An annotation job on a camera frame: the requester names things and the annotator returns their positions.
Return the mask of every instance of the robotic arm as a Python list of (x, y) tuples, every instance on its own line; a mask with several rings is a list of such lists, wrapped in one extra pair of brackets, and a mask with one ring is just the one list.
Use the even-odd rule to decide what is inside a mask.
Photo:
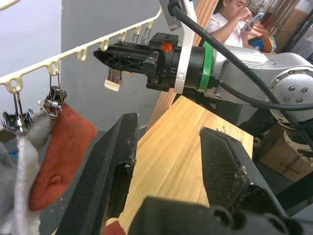
[[(273, 104), (271, 98), (238, 67), (238, 63), (228, 60), (225, 53), (212, 48), (214, 43), (192, 46), (194, 32), (173, 16), (174, 8), (182, 9), (189, 19), (196, 22), (192, 1), (160, 0), (160, 3), (170, 30), (183, 27), (182, 47), (178, 46), (177, 35), (157, 33), (148, 45), (114, 43), (106, 51), (96, 50), (95, 57), (112, 69), (145, 74), (148, 89), (168, 92), (174, 88), (176, 93), (182, 93), (183, 88), (191, 88), (203, 92), (207, 97), (247, 103), (238, 95), (234, 96), (232, 91), (235, 90), (263, 104)], [(281, 110), (297, 110), (288, 115), (280, 112), (279, 108), (271, 109), (271, 112), (284, 128), (288, 145), (305, 160), (313, 157), (311, 144), (307, 141), (308, 138), (313, 140), (313, 106), (310, 108), (307, 105), (313, 100), (312, 64), (293, 53), (266, 57), (252, 49), (230, 46), (226, 46), (226, 49), (266, 84), (268, 91), (280, 104), (285, 105), (285, 109)], [(306, 125), (307, 138), (299, 131), (303, 125)]]

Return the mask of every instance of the white shirt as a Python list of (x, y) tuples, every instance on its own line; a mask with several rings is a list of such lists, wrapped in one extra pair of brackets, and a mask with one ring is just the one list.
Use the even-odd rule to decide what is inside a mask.
[[(220, 13), (216, 13), (212, 16), (209, 25), (206, 28), (206, 31), (209, 33), (215, 32), (222, 28), (225, 24), (228, 23), (228, 20), (222, 16)], [(234, 47), (243, 47), (243, 39), (241, 37), (241, 29), (244, 27), (245, 23), (239, 22), (235, 27), (234, 31), (230, 34), (229, 38), (226, 40), (224, 45), (234, 46)]]

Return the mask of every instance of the red sock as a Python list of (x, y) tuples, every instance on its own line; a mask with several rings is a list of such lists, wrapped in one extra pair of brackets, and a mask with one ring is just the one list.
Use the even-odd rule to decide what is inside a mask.
[(118, 221), (106, 226), (103, 235), (125, 235), (124, 230)]
[(58, 200), (71, 183), (97, 129), (66, 103), (54, 121), (51, 142), (30, 194), (31, 211), (45, 209)]

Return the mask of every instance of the smartphone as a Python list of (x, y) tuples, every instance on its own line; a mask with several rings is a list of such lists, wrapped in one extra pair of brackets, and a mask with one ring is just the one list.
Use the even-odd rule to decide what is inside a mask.
[(258, 22), (263, 16), (264, 16), (264, 13), (259, 12), (255, 17), (252, 18), (251, 21), (246, 23), (245, 26), (241, 30), (246, 31), (250, 24), (252, 24), (254, 22)]

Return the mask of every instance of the man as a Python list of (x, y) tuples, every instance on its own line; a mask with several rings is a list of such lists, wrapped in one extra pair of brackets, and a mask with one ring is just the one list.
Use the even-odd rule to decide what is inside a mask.
[(251, 48), (248, 44), (251, 27), (247, 31), (241, 30), (245, 25), (244, 20), (252, 16), (246, 3), (247, 0), (220, 0), (218, 13), (212, 16), (206, 31), (221, 44)]

